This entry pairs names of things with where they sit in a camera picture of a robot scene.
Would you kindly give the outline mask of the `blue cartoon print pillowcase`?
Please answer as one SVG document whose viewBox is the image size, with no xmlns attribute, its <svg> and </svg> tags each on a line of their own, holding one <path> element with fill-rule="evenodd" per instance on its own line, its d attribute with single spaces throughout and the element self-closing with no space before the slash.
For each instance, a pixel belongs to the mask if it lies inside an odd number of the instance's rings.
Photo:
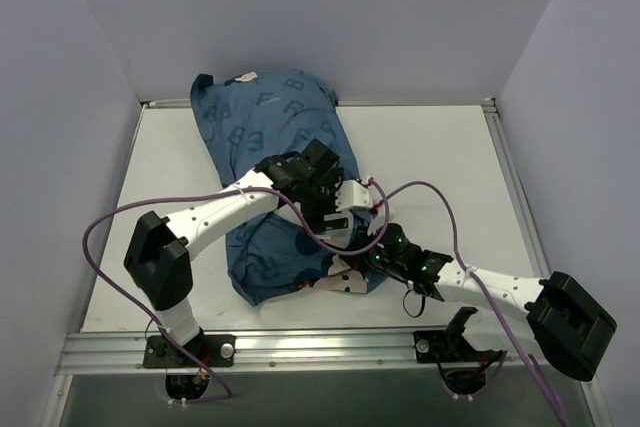
<svg viewBox="0 0 640 427">
<path fill-rule="evenodd" d="M 251 71 L 217 82 L 193 81 L 190 103 L 222 186 L 236 182 L 259 161 L 302 151 L 318 139 L 340 158 L 347 179 L 359 178 L 356 156 L 336 112 L 338 98 L 320 78 L 299 69 Z M 367 294 L 384 276 L 358 270 L 317 245 L 293 214 L 262 215 L 225 237 L 228 274 L 250 305 L 304 287 Z"/>
</svg>

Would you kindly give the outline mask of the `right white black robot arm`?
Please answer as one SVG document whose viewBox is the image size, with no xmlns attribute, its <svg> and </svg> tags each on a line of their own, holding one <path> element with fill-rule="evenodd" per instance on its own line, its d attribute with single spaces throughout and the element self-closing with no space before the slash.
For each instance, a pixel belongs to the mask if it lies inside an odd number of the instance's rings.
<svg viewBox="0 0 640 427">
<path fill-rule="evenodd" d="M 609 312 L 569 274 L 539 278 L 463 269 L 452 256 L 412 243 L 397 223 L 354 263 L 424 298 L 460 304 L 432 355 L 444 362 L 476 360 L 518 342 L 525 353 L 587 382 L 617 329 Z"/>
</svg>

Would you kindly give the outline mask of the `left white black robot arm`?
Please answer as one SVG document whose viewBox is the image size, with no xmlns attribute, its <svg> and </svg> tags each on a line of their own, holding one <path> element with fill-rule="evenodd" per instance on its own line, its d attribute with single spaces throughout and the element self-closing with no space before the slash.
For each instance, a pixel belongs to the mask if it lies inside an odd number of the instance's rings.
<svg viewBox="0 0 640 427">
<path fill-rule="evenodd" d="M 270 156 L 219 198 L 166 216 L 142 215 L 134 228 L 123 265 L 149 300 L 160 326 L 171 335 L 166 355 L 179 366 L 194 364 L 202 352 L 189 293 L 191 262 L 207 246 L 263 214 L 290 213 L 299 206 L 311 231 L 332 247 L 346 247 L 351 218 L 338 213 L 336 194 L 344 179 L 339 157 L 319 140 L 302 152 Z"/>
</svg>

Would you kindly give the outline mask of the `white pillow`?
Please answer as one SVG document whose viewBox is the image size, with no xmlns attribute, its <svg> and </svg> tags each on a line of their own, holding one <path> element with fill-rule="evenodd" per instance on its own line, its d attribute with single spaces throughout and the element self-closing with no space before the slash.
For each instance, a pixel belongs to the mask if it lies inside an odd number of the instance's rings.
<svg viewBox="0 0 640 427">
<path fill-rule="evenodd" d="M 355 230 L 354 215 L 349 211 L 338 212 L 324 216 L 318 237 L 332 247 L 345 249 L 350 244 Z"/>
</svg>

